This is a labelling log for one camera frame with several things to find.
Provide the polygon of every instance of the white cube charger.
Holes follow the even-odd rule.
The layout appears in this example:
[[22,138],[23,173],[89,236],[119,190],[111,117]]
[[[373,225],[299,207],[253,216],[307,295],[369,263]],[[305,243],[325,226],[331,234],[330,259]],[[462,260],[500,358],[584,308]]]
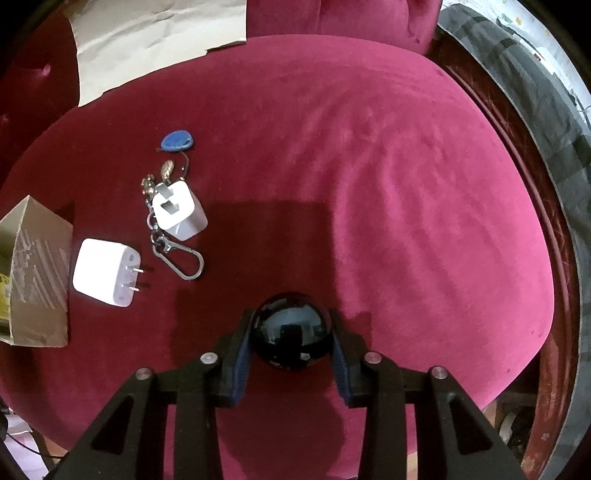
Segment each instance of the white cube charger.
[[127,307],[137,291],[141,257],[124,244],[87,238],[74,268],[74,288],[110,305]]
[[[203,207],[186,182],[179,180],[167,188],[172,193],[168,199],[161,193],[157,193],[152,199],[158,226],[180,241],[188,240],[207,226]],[[168,211],[163,207],[164,204],[169,206]]]

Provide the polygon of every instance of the carabiner clip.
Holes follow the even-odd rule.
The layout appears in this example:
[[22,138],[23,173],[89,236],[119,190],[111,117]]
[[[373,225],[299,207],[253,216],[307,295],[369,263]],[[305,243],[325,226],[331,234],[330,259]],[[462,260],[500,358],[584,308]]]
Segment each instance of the carabiner clip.
[[[162,252],[160,252],[158,250],[157,245],[163,246]],[[177,249],[184,250],[190,254],[195,255],[195,257],[197,257],[197,259],[199,260],[199,269],[197,270],[197,273],[194,273],[193,275],[187,275],[187,274],[183,273],[182,270],[179,269],[179,267],[177,267],[175,264],[173,264],[168,259],[166,254],[172,250],[177,250]],[[169,240],[164,235],[161,235],[159,238],[152,240],[152,252],[154,252],[154,255],[156,255],[156,257],[160,258],[164,263],[166,263],[183,280],[195,280],[203,272],[203,267],[204,267],[203,256],[197,250],[187,247],[186,245],[175,243],[175,242]]]

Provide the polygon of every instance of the black sphere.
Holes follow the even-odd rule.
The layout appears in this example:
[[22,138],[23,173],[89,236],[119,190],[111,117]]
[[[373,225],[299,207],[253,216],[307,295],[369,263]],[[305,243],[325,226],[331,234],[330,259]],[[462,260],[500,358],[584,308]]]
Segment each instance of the black sphere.
[[280,293],[255,312],[251,341],[256,352],[277,367],[307,367],[332,345],[328,311],[303,293]]

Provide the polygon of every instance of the brown paper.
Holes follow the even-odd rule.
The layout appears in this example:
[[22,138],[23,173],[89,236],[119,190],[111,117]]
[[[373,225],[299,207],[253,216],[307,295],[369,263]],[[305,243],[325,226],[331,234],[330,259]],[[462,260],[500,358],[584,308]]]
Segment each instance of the brown paper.
[[10,345],[62,347],[68,341],[67,293],[72,225],[30,195],[0,220],[0,255],[10,259]]
[[246,0],[79,0],[65,13],[76,39],[79,106],[154,70],[246,41]]

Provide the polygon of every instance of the velvet upholstery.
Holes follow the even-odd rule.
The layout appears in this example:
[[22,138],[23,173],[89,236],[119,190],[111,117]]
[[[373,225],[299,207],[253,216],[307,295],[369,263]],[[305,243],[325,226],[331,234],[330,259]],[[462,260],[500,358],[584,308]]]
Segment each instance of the velvet upholstery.
[[[441,0],[249,0],[248,38],[328,34],[424,54]],[[68,19],[51,15],[0,79],[0,184],[28,146],[79,100],[76,43]]]
[[[139,188],[179,128],[210,222],[188,242],[206,260],[194,282],[152,255]],[[445,365],[481,407],[550,328],[548,251],[510,155],[459,85],[401,48],[262,37],[134,80],[33,143],[0,215],[29,193],[73,222],[73,261],[101,238],[149,271],[126,309],[70,289],[67,347],[0,346],[0,394],[64,447],[136,368],[183,365],[282,290],[339,308],[403,367]],[[255,360],[218,420],[229,479],[356,474],[363,411],[344,407],[327,361],[294,373]],[[412,451],[412,423],[408,435]]]

